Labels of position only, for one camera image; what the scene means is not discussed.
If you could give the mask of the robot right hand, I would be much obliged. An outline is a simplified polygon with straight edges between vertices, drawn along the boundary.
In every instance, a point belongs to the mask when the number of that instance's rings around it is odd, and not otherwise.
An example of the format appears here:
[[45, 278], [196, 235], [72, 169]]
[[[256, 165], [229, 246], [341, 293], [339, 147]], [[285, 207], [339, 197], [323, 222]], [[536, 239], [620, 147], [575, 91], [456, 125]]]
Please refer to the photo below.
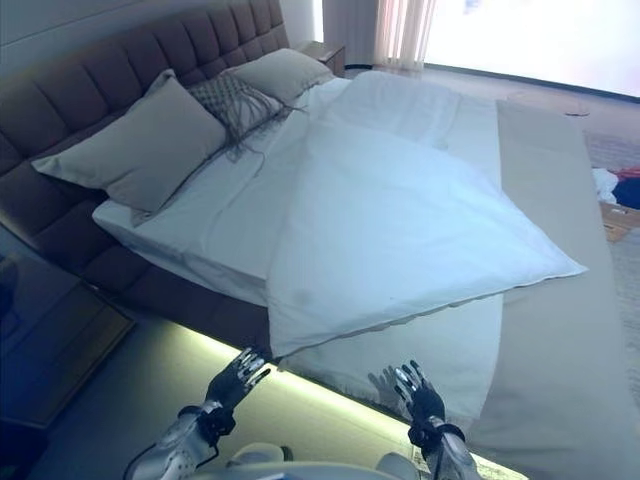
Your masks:
[[415, 360], [395, 367], [393, 371], [396, 378], [394, 389], [404, 403], [413, 424], [421, 427], [432, 426], [433, 420], [445, 420], [444, 401]]

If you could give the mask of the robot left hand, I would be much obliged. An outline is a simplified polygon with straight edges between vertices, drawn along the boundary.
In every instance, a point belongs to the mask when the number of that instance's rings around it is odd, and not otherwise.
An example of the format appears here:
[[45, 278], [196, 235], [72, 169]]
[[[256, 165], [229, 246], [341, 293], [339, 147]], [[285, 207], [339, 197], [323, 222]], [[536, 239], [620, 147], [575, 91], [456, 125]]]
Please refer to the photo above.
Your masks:
[[263, 367], [266, 360], [253, 348], [241, 351], [209, 383], [207, 400], [218, 401], [223, 406], [237, 405], [271, 370]]

